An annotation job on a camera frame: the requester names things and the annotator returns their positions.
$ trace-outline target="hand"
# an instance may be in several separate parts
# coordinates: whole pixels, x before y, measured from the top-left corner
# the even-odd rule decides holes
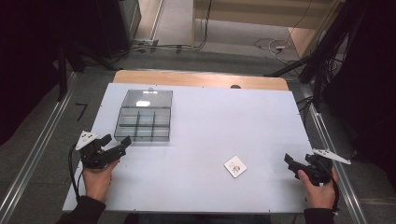
[[[299,170],[298,176],[305,186],[308,207],[332,209],[332,205],[335,200],[335,191],[332,187],[332,181],[322,187],[317,187],[312,185],[311,181],[309,181],[308,175],[306,175],[304,171]],[[338,184],[339,178],[334,168],[332,168],[332,177]]]
[[[108,187],[111,182],[111,172],[119,164],[120,161],[111,162],[103,170],[84,169],[82,177],[86,195],[99,202],[104,203],[107,200]]]

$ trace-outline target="finger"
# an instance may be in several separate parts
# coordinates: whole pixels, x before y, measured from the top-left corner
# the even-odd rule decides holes
[[[300,177],[300,180],[303,182],[303,184],[305,185],[306,189],[311,189],[312,187],[314,187],[311,183],[311,181],[309,180],[308,175],[303,171],[303,170],[299,170],[298,171],[298,176]]]
[[[119,164],[119,162],[120,161],[113,161],[113,162],[111,162],[107,167],[106,167],[106,170],[108,171],[108,172],[112,172],[113,170],[114,170],[114,168],[116,168],[116,166]]]

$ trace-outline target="card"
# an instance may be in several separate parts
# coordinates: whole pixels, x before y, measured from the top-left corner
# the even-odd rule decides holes
[[[234,178],[237,178],[247,169],[246,165],[237,156],[224,163],[224,166]]]

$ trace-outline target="black cable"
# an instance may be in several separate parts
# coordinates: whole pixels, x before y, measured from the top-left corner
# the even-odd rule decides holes
[[[127,55],[129,52],[139,51],[141,49],[160,49],[160,48],[184,49],[184,50],[200,50],[200,49],[202,49],[204,47],[205,43],[206,43],[206,40],[207,40],[207,27],[208,27],[208,24],[209,24],[209,15],[210,15],[210,8],[211,7],[212,7],[212,0],[210,0],[209,7],[208,7],[207,12],[206,12],[204,40],[198,47],[194,46],[194,47],[191,48],[190,45],[156,45],[156,46],[142,45],[142,46],[138,46],[138,47],[129,49],[129,50],[125,51],[125,52],[122,52],[122,53],[118,54],[118,55],[120,55],[120,57],[115,59],[114,61],[110,62],[109,64],[113,64],[113,63],[118,62],[123,57],[125,57],[125,55]]]
[[[311,7],[311,4],[312,4],[312,0],[309,2],[309,5],[308,5],[308,7],[306,8],[303,17],[302,17],[302,18],[293,26],[293,28],[291,29],[291,31],[290,31],[290,33],[289,33],[289,37],[288,37],[288,41],[287,41],[287,42],[289,42],[289,39],[291,38],[291,34],[293,33],[294,28],[296,28],[296,27],[298,26],[298,24],[300,24],[300,22],[305,18],[306,12],[308,12],[308,9]]]
[[[73,151],[74,151],[75,148],[76,148],[76,144],[71,146],[70,149],[69,149],[68,164],[69,164],[70,178],[72,180],[73,189],[74,189],[74,191],[76,193],[76,200],[78,201],[80,196],[79,196],[79,192],[78,192],[78,186],[76,184],[76,179],[74,178],[74,170],[73,170],[73,162],[72,162],[72,155],[73,155]]]

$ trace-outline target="table surface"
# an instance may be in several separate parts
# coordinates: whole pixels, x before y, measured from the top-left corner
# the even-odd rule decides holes
[[[283,161],[285,153],[297,161],[311,153],[290,91],[113,83],[92,132],[114,133],[126,92],[148,88],[174,92],[171,141],[133,143],[127,148],[113,172],[107,210],[301,213],[305,209],[304,187]],[[112,141],[107,148],[117,144]],[[224,167],[235,155],[247,167],[237,178]],[[71,188],[64,210],[75,206]]]

